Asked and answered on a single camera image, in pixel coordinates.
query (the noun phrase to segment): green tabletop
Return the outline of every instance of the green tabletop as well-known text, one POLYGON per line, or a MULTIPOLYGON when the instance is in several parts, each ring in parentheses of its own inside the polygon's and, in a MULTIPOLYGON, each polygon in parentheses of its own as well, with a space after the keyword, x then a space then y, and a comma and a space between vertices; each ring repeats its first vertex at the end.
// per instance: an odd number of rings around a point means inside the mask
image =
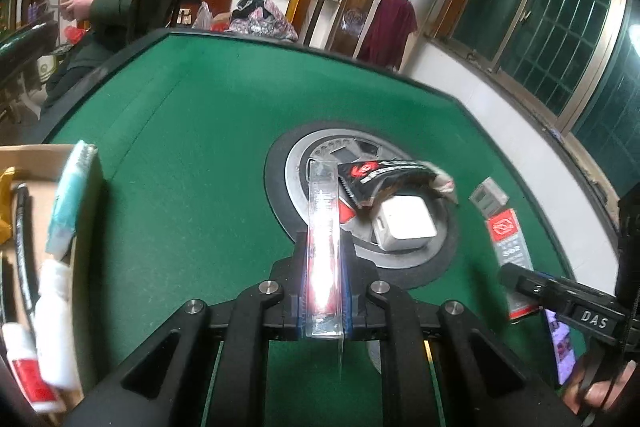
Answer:
MULTIPOLYGON (((148 49, 54 137, 97 144, 109 189, 90 274, 98 374, 187 299, 233 299, 291 254, 264 191, 264 162, 279 136, 314 120, 372 128, 452 174, 458 254, 444 276, 411 293, 462 301, 550 380, 542 319, 508 324, 495 254, 468 196, 491 176, 511 198, 534 267, 565 275, 561 256, 513 170, 458 102, 295 48, 198 35, 170 35, 148 49)), ((364 344, 346 345, 340 378, 334 343, 271 343, 269 361, 266 425, 334 423, 327 404, 340 408, 344 425, 382 423, 380 377, 364 344)))

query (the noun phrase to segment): cardboard box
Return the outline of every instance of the cardboard box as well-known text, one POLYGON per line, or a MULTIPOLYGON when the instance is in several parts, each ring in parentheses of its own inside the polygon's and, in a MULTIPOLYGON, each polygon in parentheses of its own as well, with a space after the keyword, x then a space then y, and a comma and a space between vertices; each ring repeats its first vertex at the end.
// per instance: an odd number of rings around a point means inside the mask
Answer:
MULTIPOLYGON (((47 240, 47 229, 53 208, 53 200, 58 187, 58 181, 62 175, 66 160, 73 145, 24 145, 0 147, 0 172, 6 168, 17 169, 14 178, 14 186, 27 183, 31 196, 33 209, 33 248, 34 266, 40 273, 42 262, 50 257, 44 248, 47 240)), ((102 168, 98 155, 94 156, 87 186, 80 206, 76 237, 73 240, 70 252, 69 264, 72 272, 71 288, 69 291, 71 316, 73 327, 74 346, 76 348, 76 360, 82 389, 89 390, 95 384, 94 365, 91 356, 89 342, 89 314, 88 314, 88 266, 91 252, 92 230, 94 227, 95 210, 98 194, 102 185, 102 168)), ((15 266, 14 239, 2 245, 2 251, 14 272, 14 298, 18 314, 18 320, 28 327, 26 313, 22 305, 18 273, 15 266)), ((71 409, 83 398, 82 390, 79 393, 64 393, 63 399, 71 409)))

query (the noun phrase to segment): red and white box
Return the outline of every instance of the red and white box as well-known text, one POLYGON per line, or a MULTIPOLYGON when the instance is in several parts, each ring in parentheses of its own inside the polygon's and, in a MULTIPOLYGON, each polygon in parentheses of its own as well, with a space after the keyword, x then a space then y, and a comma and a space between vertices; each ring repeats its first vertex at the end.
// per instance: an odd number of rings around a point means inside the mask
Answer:
MULTIPOLYGON (((524 241, 518 217, 512 208, 492 217, 486 222, 486 225, 500 266, 513 263, 533 270, 527 243, 524 241)), ((509 304, 509 320, 512 321, 538 311, 537 304, 512 292, 507 292, 507 302, 509 304)))

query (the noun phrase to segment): white power adapter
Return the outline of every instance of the white power adapter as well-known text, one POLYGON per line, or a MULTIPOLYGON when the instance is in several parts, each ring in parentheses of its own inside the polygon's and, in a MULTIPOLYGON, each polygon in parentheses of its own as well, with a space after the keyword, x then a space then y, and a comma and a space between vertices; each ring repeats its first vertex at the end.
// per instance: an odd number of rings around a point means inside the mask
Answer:
POLYGON ((437 234, 420 196, 393 196, 380 203, 372 216, 373 232, 383 250, 420 248, 437 234))

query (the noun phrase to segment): silver bolt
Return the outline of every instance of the silver bolt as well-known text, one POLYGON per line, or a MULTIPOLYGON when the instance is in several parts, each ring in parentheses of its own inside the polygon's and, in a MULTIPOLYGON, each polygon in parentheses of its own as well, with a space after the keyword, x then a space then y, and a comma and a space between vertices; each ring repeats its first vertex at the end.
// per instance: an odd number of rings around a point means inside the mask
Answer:
POLYGON ((279 288, 280 288, 280 285, 275 281, 262 281, 260 283, 260 286, 258 286, 258 290, 260 290, 260 293, 266 293, 267 295, 276 293, 276 291, 278 291, 279 288))
POLYGON ((204 303, 202 301, 198 301, 197 299, 191 299, 190 301, 187 301, 187 304, 184 305, 184 310, 190 315, 200 313, 203 309, 204 303))
POLYGON ((458 301, 449 301, 444 305, 444 309, 450 315, 460 315, 465 307, 458 301))
POLYGON ((382 295, 388 292, 391 289, 389 283, 386 281, 373 281, 371 283, 371 291, 373 293, 377 293, 378 295, 382 295))

